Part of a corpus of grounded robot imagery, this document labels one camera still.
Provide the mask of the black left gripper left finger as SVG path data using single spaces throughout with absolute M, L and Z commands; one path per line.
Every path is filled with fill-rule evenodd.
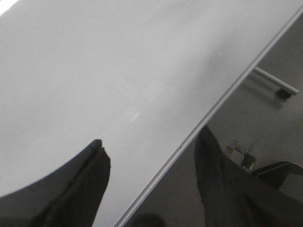
M 90 227 L 110 177 L 101 140 L 41 180 L 0 199 L 2 227 Z

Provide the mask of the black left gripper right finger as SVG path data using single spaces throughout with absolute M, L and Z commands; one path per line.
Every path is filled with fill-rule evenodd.
M 303 225 L 303 204 L 231 161 L 207 126 L 196 138 L 194 162 L 207 227 Z

